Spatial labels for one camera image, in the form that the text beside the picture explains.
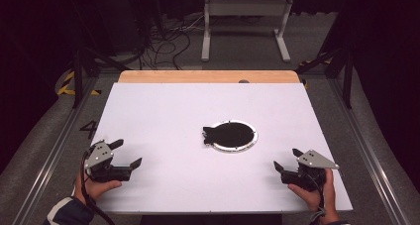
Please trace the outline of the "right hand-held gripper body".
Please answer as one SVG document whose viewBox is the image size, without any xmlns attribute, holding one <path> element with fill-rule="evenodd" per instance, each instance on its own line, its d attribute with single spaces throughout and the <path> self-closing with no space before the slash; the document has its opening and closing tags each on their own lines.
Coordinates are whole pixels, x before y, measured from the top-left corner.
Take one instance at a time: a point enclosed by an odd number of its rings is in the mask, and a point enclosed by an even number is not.
<svg viewBox="0 0 420 225">
<path fill-rule="evenodd" d="M 303 153 L 301 157 L 296 158 L 296 161 L 298 163 L 297 171 L 284 170 L 281 172 L 281 182 L 298 185 L 307 191 L 319 190 L 326 182 L 325 169 L 340 168 L 335 162 L 315 150 Z"/>
</svg>

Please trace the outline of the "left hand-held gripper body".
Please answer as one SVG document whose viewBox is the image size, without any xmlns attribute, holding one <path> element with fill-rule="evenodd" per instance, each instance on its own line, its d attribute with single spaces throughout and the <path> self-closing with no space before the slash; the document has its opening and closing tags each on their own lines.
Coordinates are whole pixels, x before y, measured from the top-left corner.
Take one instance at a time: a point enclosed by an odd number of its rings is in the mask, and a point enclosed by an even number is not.
<svg viewBox="0 0 420 225">
<path fill-rule="evenodd" d="M 88 158 L 84 162 L 84 169 L 93 181 L 128 181 L 130 179 L 132 172 L 130 167 L 114 167 L 111 165 L 114 158 L 113 151 L 110 150 L 104 140 L 95 143 L 89 149 Z"/>
</svg>

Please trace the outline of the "oval white-rimmed photo frame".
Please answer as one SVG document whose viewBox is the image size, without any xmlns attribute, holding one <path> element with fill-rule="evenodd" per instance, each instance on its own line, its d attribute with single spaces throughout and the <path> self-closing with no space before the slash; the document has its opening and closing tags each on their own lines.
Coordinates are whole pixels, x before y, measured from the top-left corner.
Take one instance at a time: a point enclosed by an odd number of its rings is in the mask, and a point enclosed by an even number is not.
<svg viewBox="0 0 420 225">
<path fill-rule="evenodd" d="M 203 144 L 219 152 L 239 153 L 250 149 L 259 138 L 257 130 L 240 120 L 227 120 L 203 128 Z"/>
</svg>

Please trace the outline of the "person's left hand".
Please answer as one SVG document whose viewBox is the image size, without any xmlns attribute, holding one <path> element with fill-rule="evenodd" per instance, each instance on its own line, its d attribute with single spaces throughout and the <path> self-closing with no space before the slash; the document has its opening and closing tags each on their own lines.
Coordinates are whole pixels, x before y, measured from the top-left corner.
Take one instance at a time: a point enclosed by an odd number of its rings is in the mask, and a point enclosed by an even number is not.
<svg viewBox="0 0 420 225">
<path fill-rule="evenodd" d="M 83 204 L 86 204 L 82 193 L 82 183 L 85 182 L 86 193 L 95 201 L 97 201 L 105 192 L 118 188 L 122 185 L 119 180 L 111 180 L 104 183 L 92 181 L 90 178 L 85 178 L 80 174 L 75 181 L 75 189 L 73 196 Z"/>
</svg>

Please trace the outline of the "person's right hand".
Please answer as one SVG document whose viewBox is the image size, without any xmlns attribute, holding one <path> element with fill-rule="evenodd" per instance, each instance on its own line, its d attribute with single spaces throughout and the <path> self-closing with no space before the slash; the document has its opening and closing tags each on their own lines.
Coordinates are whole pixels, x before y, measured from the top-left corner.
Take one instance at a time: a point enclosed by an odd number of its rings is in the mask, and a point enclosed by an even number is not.
<svg viewBox="0 0 420 225">
<path fill-rule="evenodd" d="M 315 216 L 315 221 L 319 225 L 340 221 L 340 216 L 336 210 L 333 172 L 330 169 L 325 169 L 325 174 L 326 182 L 323 185 L 322 192 L 310 192 L 292 183 L 287 186 L 306 203 L 309 211 Z"/>
</svg>

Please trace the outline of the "white board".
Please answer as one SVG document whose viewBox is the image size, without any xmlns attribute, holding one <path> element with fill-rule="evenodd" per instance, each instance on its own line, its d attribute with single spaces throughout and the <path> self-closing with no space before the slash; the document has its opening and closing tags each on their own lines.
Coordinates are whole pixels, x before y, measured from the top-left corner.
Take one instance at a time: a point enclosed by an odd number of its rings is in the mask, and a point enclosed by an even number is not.
<svg viewBox="0 0 420 225">
<path fill-rule="evenodd" d="M 239 153 L 204 144 L 202 129 L 239 120 L 257 142 Z M 118 214 L 276 213 L 306 206 L 280 180 L 292 151 L 331 152 L 300 83 L 116 83 L 93 138 L 112 143 L 114 166 L 142 162 L 99 207 Z"/>
</svg>

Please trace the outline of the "black metal stand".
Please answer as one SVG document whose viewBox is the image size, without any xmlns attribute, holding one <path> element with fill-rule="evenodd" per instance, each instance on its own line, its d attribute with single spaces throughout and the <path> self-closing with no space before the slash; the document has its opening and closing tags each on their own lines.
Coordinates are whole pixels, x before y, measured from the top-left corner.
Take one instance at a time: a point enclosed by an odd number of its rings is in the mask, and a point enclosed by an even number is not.
<svg viewBox="0 0 420 225">
<path fill-rule="evenodd" d="M 324 71 L 324 74 L 328 78 L 336 78 L 341 71 L 344 72 L 342 98 L 345 102 L 345 105 L 351 109 L 351 88 L 354 68 L 354 58 L 352 52 L 348 49 L 336 49 L 327 53 L 320 54 L 320 56 L 324 55 L 331 56 L 329 59 L 330 63 Z M 295 72 L 297 74 L 302 74 L 318 65 L 319 64 L 315 65 L 311 63 L 303 67 L 298 67 L 295 69 Z"/>
<path fill-rule="evenodd" d="M 99 63 L 95 61 L 97 58 L 120 71 L 128 70 L 128 68 L 122 63 L 119 63 L 108 56 L 104 56 L 94 49 L 87 47 L 78 49 L 73 59 L 72 68 L 74 71 L 75 83 L 75 98 L 73 103 L 74 108 L 78 107 L 84 97 L 82 71 L 85 70 L 88 77 L 97 77 L 100 73 Z"/>
</svg>

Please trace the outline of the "yellow-black floor tape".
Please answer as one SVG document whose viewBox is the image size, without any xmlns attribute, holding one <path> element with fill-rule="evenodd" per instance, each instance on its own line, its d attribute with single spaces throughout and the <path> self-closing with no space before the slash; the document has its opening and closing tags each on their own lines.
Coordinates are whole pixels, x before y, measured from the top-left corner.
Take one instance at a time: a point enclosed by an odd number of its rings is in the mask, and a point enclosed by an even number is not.
<svg viewBox="0 0 420 225">
<path fill-rule="evenodd" d="M 304 60 L 298 66 L 303 67 L 303 66 L 306 66 L 306 65 L 311 64 L 311 63 L 317 65 L 317 64 L 323 63 L 325 61 L 328 61 L 330 58 L 331 58 L 331 56 L 327 56 L 327 55 L 318 56 L 318 57 L 316 57 L 312 60 Z"/>
<path fill-rule="evenodd" d="M 59 88 L 57 95 L 75 95 L 76 91 L 69 89 L 70 82 L 74 79 L 74 71 L 71 70 L 65 77 L 61 87 Z"/>
</svg>

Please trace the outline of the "wooden table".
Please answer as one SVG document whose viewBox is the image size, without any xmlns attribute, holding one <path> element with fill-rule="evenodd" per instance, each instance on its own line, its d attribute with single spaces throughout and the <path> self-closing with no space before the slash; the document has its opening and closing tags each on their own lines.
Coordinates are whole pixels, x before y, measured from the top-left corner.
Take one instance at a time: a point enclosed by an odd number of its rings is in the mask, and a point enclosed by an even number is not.
<svg viewBox="0 0 420 225">
<path fill-rule="evenodd" d="M 293 70 L 125 70 L 119 83 L 299 83 Z"/>
</svg>

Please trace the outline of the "white metal stand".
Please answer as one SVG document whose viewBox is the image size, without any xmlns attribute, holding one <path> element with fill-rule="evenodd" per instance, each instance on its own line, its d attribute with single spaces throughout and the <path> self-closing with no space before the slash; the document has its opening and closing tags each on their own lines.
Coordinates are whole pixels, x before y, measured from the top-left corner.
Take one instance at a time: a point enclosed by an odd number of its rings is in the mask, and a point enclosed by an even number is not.
<svg viewBox="0 0 420 225">
<path fill-rule="evenodd" d="M 284 62 L 290 62 L 290 54 L 284 41 L 284 31 L 294 0 L 205 0 L 204 1 L 204 34 L 201 59 L 210 59 L 211 16 L 276 16 L 280 25 L 273 30 L 278 50 Z"/>
</svg>

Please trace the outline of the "aluminium floor rail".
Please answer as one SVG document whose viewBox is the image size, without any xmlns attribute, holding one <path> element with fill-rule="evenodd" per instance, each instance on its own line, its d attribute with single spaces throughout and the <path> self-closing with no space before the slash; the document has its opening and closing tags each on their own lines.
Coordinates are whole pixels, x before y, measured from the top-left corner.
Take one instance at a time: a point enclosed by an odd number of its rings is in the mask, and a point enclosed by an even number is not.
<svg viewBox="0 0 420 225">
<path fill-rule="evenodd" d="M 330 88 L 332 89 L 336 99 L 338 100 L 342 111 L 350 124 L 354 137 L 357 140 L 357 148 L 367 167 L 367 171 L 372 182 L 380 196 L 382 203 L 392 221 L 393 225 L 412 225 L 406 213 L 403 211 L 401 203 L 398 201 L 397 195 L 392 188 L 385 171 L 383 170 L 377 156 L 374 154 L 369 142 L 365 139 L 361 126 L 352 109 L 349 109 L 342 98 L 344 91 L 341 89 L 336 79 L 328 79 Z"/>
<path fill-rule="evenodd" d="M 81 114 L 81 111 L 86 104 L 90 92 L 95 86 L 97 80 L 97 77 L 86 79 L 86 83 L 81 88 L 83 96 L 81 97 L 80 102 L 76 107 L 71 106 L 68 109 L 67 114 L 65 115 L 65 120 L 63 121 L 63 124 L 58 127 L 59 132 L 54 138 L 51 147 L 48 149 L 48 154 L 43 160 L 37 158 L 38 162 L 42 162 L 42 166 L 37 170 L 36 177 L 30 183 L 31 188 L 26 193 L 25 200 L 21 203 L 21 206 L 19 207 L 11 225 L 27 225 L 31 216 L 34 214 L 34 211 L 38 203 L 41 201 L 43 193 L 49 184 L 56 165 L 63 154 L 75 122 Z"/>
</svg>

